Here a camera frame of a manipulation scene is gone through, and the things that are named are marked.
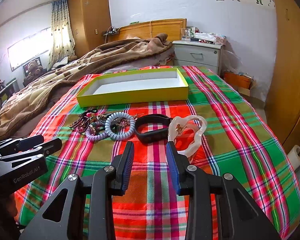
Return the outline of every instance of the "black wristband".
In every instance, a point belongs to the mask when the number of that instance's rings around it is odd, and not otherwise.
[[[139,133],[138,128],[145,124],[145,123],[162,123],[166,126],[169,126],[171,123],[172,118],[167,117],[164,114],[148,114],[144,115],[136,120],[135,124],[135,133],[139,139],[140,142],[147,144],[147,143],[152,143],[152,142],[157,142],[162,139],[167,139],[168,138],[168,128],[161,128],[158,130],[153,130],[153,131],[148,131],[145,133]]]

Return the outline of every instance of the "wooden headboard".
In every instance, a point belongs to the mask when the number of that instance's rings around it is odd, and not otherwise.
[[[139,37],[141,39],[155,37],[159,33],[166,33],[168,41],[180,41],[181,31],[180,28],[186,28],[187,19],[167,19],[157,20],[144,23],[137,23],[120,28],[120,33],[109,35],[108,41],[124,40],[126,38]]]

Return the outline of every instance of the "yellow-green box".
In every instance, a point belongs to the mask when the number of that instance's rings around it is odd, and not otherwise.
[[[80,107],[187,99],[188,84],[177,68],[98,76],[77,95]]]

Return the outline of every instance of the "brown blanket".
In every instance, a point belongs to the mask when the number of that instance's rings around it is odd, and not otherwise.
[[[24,124],[46,113],[80,78],[112,67],[160,54],[172,46],[161,33],[148,40],[113,41],[82,58],[51,71],[13,95],[0,110],[0,141],[12,137]],[[34,127],[40,121],[35,118]]]

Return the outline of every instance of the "plaid tablecloth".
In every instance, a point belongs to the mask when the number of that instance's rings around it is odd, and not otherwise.
[[[124,111],[134,114],[203,116],[208,127],[193,164],[206,172],[233,174],[255,199],[282,238],[296,227],[300,217],[300,192],[287,156],[268,126],[235,90],[207,69],[178,67],[189,84],[187,101],[150,102],[98,106],[99,113]],[[102,140],[91,143],[69,129],[70,123],[86,109],[77,104],[76,94],[97,75],[83,77],[42,118],[32,135],[45,140],[59,137],[62,149],[49,156],[49,171],[16,192],[18,220],[27,225],[34,214],[71,173],[94,174],[123,152],[126,141]],[[150,125],[144,130],[157,129]],[[134,135],[134,163],[128,190],[113,198],[117,239],[183,239],[186,232],[188,198],[177,196],[165,157],[166,141],[142,145]],[[183,136],[177,149],[192,141]],[[214,195],[211,196],[214,239],[218,238]],[[85,225],[88,223],[89,198]]]

